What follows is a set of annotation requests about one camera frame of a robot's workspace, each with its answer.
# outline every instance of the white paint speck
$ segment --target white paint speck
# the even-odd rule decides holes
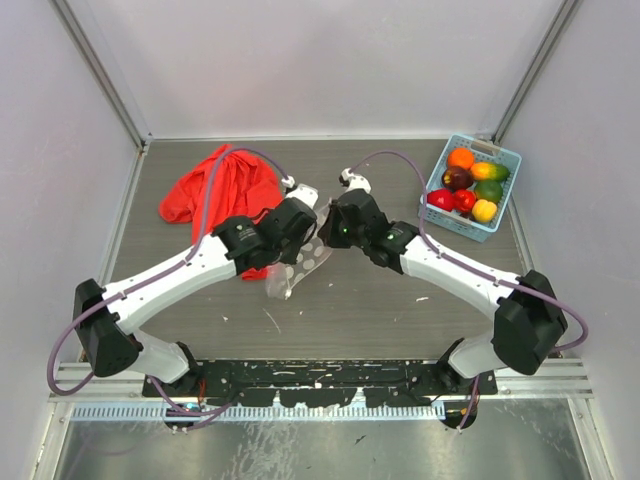
[[[276,320],[271,316],[271,314],[269,312],[267,312],[266,308],[263,308],[262,310],[264,310],[264,313],[267,314],[267,317],[269,317],[271,319],[271,321],[273,322],[273,324],[276,326],[276,328],[278,329],[278,335],[282,335],[282,331],[280,330],[280,327],[278,326],[278,324],[276,323]]]

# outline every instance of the blue basket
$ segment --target blue basket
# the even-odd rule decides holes
[[[504,195],[502,195],[502,199],[500,199],[500,203],[498,204],[498,213],[493,220],[491,220],[491,223],[483,225],[472,220],[462,218],[456,212],[447,212],[441,208],[427,204],[425,218],[431,223],[435,223],[436,225],[440,225],[448,230],[457,232],[465,237],[476,240],[477,242],[484,242],[492,233],[498,230],[498,227],[500,226],[504,211],[507,209],[507,201],[511,196],[511,189],[513,188],[516,176],[518,175],[518,170],[520,169],[522,157],[515,152],[483,142],[482,140],[476,140],[475,138],[467,135],[460,135],[457,133],[453,134],[447,142],[447,145],[444,147],[444,150],[440,155],[440,159],[436,164],[436,168],[433,170],[433,173],[427,182],[427,192],[444,188],[441,179],[444,171],[447,169],[447,158],[449,157],[449,153],[457,147],[466,147],[473,151],[476,163],[498,163],[507,167],[511,172],[509,178],[502,182]],[[420,198],[421,207],[423,201],[424,199]]]

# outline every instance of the white wall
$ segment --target white wall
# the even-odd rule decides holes
[[[560,3],[71,1],[156,138],[493,132]]]
[[[49,351],[75,285],[99,273],[135,147],[49,2],[3,2],[0,59],[0,468],[21,479]]]
[[[535,261],[584,312],[581,354],[621,478],[640,470],[640,4],[583,2],[506,146]]]

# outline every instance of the red towel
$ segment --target red towel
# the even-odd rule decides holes
[[[158,207],[160,216],[169,223],[193,222],[192,244],[198,240],[204,195],[213,164],[229,148],[231,145],[223,145],[182,177]],[[210,233],[234,215],[259,215],[265,207],[274,208],[281,200],[282,193],[273,170],[249,152],[233,152],[225,157],[213,180],[205,232]],[[243,280],[259,280],[266,276],[267,269],[252,269],[242,274]]]

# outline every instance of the plastic bag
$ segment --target plastic bag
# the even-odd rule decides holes
[[[276,263],[269,267],[265,288],[267,295],[271,298],[286,300],[291,296],[293,287],[300,281],[322,265],[333,251],[326,247],[322,240],[318,238],[318,230],[327,219],[329,214],[329,204],[315,210],[318,217],[318,226],[315,233],[306,244],[300,249],[297,263],[295,265],[285,265]]]

